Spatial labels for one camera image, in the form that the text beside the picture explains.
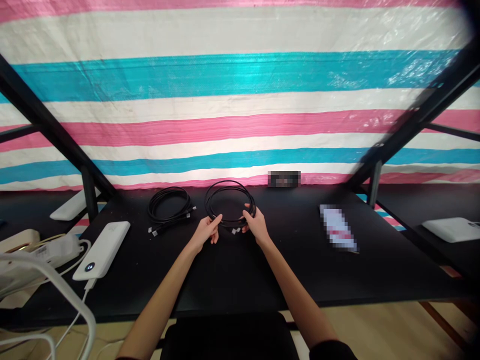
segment hand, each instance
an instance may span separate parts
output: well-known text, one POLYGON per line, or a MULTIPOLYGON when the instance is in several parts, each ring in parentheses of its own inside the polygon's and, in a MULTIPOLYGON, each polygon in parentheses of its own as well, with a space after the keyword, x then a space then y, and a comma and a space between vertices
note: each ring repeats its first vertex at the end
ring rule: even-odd
MULTIPOLYGON (((246 203, 245 207, 249 208, 250 204, 246 203)), ((250 229, 253 235, 255 235, 256 243, 260 246, 272 242, 267 230, 267 224, 265 223, 265 217, 258 206, 256 208, 255 217, 252 217, 246 210, 243 210, 243 217, 246 219, 248 225, 245 225, 241 229, 242 233, 246 233, 250 229)))
POLYGON ((213 221, 208 216, 204 217, 198 223, 195 233, 188 242, 188 245, 199 253, 204 246, 204 242, 207 241, 208 238, 211 238, 211 244, 216 244, 219 240, 220 221, 222 221, 222 214, 218 215, 213 221))

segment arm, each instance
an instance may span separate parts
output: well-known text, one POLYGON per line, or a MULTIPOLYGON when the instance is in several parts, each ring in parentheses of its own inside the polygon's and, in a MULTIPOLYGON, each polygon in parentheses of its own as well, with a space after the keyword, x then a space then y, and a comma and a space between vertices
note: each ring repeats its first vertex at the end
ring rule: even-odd
POLYGON ((260 209, 256 208, 255 218, 252 218, 245 210, 243 216, 246 218, 248 225, 242 229, 242 232, 245 233, 250 229, 255 235, 256 243, 262 249, 280 285, 288 309, 308 348, 312 349, 318 343, 327 340, 338 340, 332 324, 302 286, 270 238, 265 217, 260 209))
POLYGON ((160 286, 133 324, 117 357, 139 360, 149 360, 152 357, 195 256, 202 250, 208 238, 211 237, 212 244, 217 243, 218 224, 221 220, 222 215, 214 221, 208 217, 200 221, 192 238, 176 258, 160 286))

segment cable bundle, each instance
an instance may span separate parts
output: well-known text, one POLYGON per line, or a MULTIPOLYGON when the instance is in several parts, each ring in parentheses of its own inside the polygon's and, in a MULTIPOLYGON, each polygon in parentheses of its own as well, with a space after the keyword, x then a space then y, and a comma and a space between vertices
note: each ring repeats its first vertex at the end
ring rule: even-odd
POLYGON ((182 219, 190 218, 190 213, 196 209, 197 209, 196 206, 192 206, 192 201, 190 200, 189 193, 183 187, 179 187, 179 186, 166 187, 160 190, 159 192, 157 192, 155 195, 153 195, 150 199, 150 203, 148 203, 148 217, 153 223, 157 225, 154 229, 152 229, 151 227, 148 228, 148 232, 152 233, 153 236, 155 237, 158 235, 159 230, 169 227, 170 225, 173 225, 182 219), (185 205, 183 205, 180 211, 178 211, 177 213, 169 217, 162 218, 162 217, 155 216, 155 210, 157 209, 157 206, 160 204, 162 200, 164 200, 166 197, 169 197, 169 196, 178 196, 178 195, 185 198, 185 205))
MULTIPOLYGON (((217 214, 215 214, 215 212, 213 211, 212 209, 212 198, 215 196, 215 194, 218 194, 222 191, 226 191, 226 190, 236 190, 236 191, 239 191, 241 193, 244 193, 246 195, 246 197, 248 198, 248 203, 250 204, 250 207, 248 208, 248 213, 252 216, 252 217, 255 217, 255 213, 257 212, 257 208, 255 207, 255 200, 254 198, 252 197, 252 195, 250 195, 249 191, 245 188, 245 186, 243 186, 241 183, 237 182, 237 181, 234 181, 234 180, 222 180, 222 181, 218 181, 216 183, 214 183, 212 186, 210 186, 208 188, 208 190, 206 191, 206 194, 205 194, 205 210, 206 210, 206 213, 207 215, 210 217, 210 219, 215 219, 217 217, 217 214), (228 186, 222 186, 222 187, 219 187, 218 189, 216 189, 215 191, 213 191, 211 194, 211 190, 212 188, 217 185, 217 184, 220 184, 220 183, 236 183, 238 184, 237 185, 228 185, 228 186)), ((222 218, 221 222, 220 222, 220 225, 223 226, 224 228, 227 228, 227 229, 232 229, 232 234, 236 234, 238 233, 241 228, 243 228, 245 225, 247 225, 247 220, 245 218, 242 218, 242 219, 233 219, 233 220, 227 220, 225 218, 222 218)))

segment white stripe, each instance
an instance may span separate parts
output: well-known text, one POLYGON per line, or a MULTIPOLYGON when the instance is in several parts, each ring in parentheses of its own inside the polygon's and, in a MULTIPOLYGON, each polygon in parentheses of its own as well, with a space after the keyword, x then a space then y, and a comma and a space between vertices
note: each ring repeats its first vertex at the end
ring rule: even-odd
MULTIPOLYGON (((406 110, 422 89, 284 92, 259 95, 157 98, 115 102, 46 102, 61 123, 128 124, 260 114, 325 113, 348 110, 406 110)), ((480 87, 472 87, 451 110, 480 109, 480 87)), ((0 125, 29 122, 11 104, 0 104, 0 125)))
POLYGON ((1 25, 11 64, 205 54, 460 49, 460 9, 225 7, 88 12, 1 25))
POLYGON ((438 174, 454 174, 459 170, 480 170, 479 164, 465 163, 441 163, 441 164, 424 164, 412 163, 408 165, 388 165, 381 167, 382 174, 388 173, 438 173, 438 174))
MULTIPOLYGON (((430 181, 425 181, 424 184, 458 184, 458 181, 447 181, 442 179, 435 179, 430 181)), ((465 184, 480 184, 480 178, 473 181, 468 181, 465 184)))
MULTIPOLYGON (((299 163, 299 164, 273 164, 266 166, 254 166, 247 168, 229 168, 229 169, 199 169, 181 173, 164 174, 141 174, 129 176, 106 175, 107 179, 114 185, 138 185, 149 183, 176 183, 189 180, 210 180, 223 178, 250 178, 257 175, 265 175, 268 171, 301 171, 302 173, 320 173, 320 174, 352 174, 359 164, 355 163, 299 163)), ((480 170, 480 164, 413 164, 406 166, 384 165, 382 174, 391 173, 439 173, 453 174, 462 169, 480 170)), ((0 191, 20 191, 34 189, 56 189, 63 186, 82 185, 82 176, 66 175, 46 177, 39 180, 11 182, 0 184, 0 191)))
MULTIPOLYGON (((205 142, 188 142, 157 146, 82 146, 93 160, 126 161, 135 159, 182 159, 218 154, 301 148, 370 148, 385 137, 381 133, 320 133, 313 135, 258 136, 205 142)), ((480 143, 442 133, 420 133, 406 148, 411 149, 480 149, 480 143)), ((43 161, 60 161, 65 157, 53 146, 25 148, 0 153, 0 168, 43 161)))

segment black table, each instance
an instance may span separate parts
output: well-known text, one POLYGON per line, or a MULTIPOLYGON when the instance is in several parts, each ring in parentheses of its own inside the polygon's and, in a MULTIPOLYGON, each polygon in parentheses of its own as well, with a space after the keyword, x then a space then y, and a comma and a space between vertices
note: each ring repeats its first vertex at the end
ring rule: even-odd
POLYGON ((58 221, 50 214, 72 198, 77 191, 0 191, 0 241, 23 230, 34 229, 41 239, 67 233, 85 215, 72 221, 58 221))
POLYGON ((480 240, 448 243, 422 226, 446 218, 480 221, 480 184, 381 184, 377 201, 426 251, 443 257, 464 277, 480 281, 480 240))
MULTIPOLYGON (((269 233, 301 283, 319 306, 468 296, 462 280, 446 275, 428 256, 386 223, 353 192, 336 185, 300 188, 249 187, 265 214, 269 233), (318 204, 341 208, 359 245, 359 254, 330 246, 318 204)), ((99 323, 130 321, 142 311, 176 257, 194 233, 204 210, 205 188, 187 188, 198 209, 192 218, 153 237, 147 205, 155 190, 119 191, 83 238, 94 241, 109 222, 131 228, 107 275, 86 299, 99 323)), ((239 215, 244 196, 223 192, 214 209, 239 215)), ((171 199, 165 208, 178 207, 171 199)), ((66 276, 77 294, 84 281, 66 276)), ((172 317, 285 310, 287 305, 251 233, 220 229, 218 244, 206 242, 194 260, 172 317)), ((0 327, 66 325, 74 309, 51 284, 41 286, 22 309, 0 320, 0 327)))

